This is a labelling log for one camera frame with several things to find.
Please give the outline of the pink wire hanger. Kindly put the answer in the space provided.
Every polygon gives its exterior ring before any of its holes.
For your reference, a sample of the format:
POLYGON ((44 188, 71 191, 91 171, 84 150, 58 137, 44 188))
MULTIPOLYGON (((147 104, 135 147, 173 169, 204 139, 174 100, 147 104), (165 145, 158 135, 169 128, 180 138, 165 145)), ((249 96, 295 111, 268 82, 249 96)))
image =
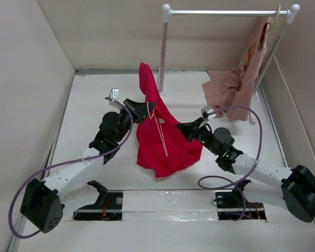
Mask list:
POLYGON ((153 120, 153 119, 155 120, 157 129, 158 129, 158 133, 159 133, 159 136, 160 136, 160 139, 161 139, 161 142, 162 142, 162 146, 163 146, 163 150, 164 150, 165 156, 168 157, 168 151, 167 151, 167 148, 166 148, 165 138, 164 138, 164 134, 163 134, 163 130, 162 130, 162 125, 161 125, 160 119, 155 116, 154 109, 152 109, 152 112, 150 112, 149 103, 148 102, 146 103, 146 108, 147 108, 149 119, 150 120, 153 120))

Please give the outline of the red t shirt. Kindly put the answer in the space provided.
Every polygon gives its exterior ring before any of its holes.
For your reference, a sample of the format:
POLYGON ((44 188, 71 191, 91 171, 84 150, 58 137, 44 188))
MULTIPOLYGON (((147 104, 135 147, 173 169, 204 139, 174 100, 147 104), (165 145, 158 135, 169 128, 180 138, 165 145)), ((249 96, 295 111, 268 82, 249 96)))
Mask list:
POLYGON ((143 62, 139 66, 139 86, 145 95, 145 102, 155 102, 154 114, 162 125, 168 157, 165 156, 155 120, 148 117, 136 130, 139 144, 137 164, 152 169, 159 178, 168 177, 198 162, 203 146, 197 140, 187 142, 176 127, 179 122, 160 97, 150 66, 143 62))

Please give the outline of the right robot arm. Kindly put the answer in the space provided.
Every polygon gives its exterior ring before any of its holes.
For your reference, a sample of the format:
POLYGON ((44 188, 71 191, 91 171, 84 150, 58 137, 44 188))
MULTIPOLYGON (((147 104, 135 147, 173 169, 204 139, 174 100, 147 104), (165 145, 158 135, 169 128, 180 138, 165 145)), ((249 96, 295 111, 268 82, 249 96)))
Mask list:
POLYGON ((234 148, 234 138, 227 128, 211 131, 205 120, 179 123, 177 128, 192 142, 197 140, 217 156, 216 163, 225 172, 246 176, 266 184, 261 189, 251 181, 239 182, 240 189, 232 193, 237 206, 260 202, 287 209, 297 219, 310 223, 315 218, 315 176, 302 165, 278 167, 257 161, 234 148))

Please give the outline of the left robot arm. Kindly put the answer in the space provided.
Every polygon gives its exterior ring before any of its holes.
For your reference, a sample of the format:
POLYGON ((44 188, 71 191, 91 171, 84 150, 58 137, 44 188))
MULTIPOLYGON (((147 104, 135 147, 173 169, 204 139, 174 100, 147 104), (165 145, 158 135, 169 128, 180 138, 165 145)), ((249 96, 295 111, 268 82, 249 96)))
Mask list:
POLYGON ((103 116, 97 135, 79 159, 67 162, 62 170, 42 180, 32 176, 27 181, 20 213, 40 232, 48 233, 59 224, 65 196, 92 182, 97 174, 95 160, 101 157, 104 163, 110 161, 129 138, 133 125, 147 119, 155 107, 155 102, 108 101, 120 111, 103 116))

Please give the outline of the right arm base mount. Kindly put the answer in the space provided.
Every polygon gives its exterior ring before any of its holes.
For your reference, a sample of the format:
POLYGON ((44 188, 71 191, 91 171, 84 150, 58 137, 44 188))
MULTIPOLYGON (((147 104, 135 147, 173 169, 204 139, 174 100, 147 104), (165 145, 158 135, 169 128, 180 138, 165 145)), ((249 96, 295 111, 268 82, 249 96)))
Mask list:
POLYGON ((245 205, 240 191, 233 189, 215 191, 212 205, 217 207, 218 220, 266 220, 266 213, 263 203, 249 202, 245 205))

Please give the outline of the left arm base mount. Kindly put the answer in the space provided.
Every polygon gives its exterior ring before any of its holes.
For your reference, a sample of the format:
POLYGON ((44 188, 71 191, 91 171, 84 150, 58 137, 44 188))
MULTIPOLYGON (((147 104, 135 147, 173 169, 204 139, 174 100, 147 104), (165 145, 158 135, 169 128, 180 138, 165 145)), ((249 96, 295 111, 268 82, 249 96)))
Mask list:
POLYGON ((121 221, 123 191, 109 191, 97 181, 90 181, 88 185, 99 195, 93 204, 75 210, 72 218, 76 221, 121 221))

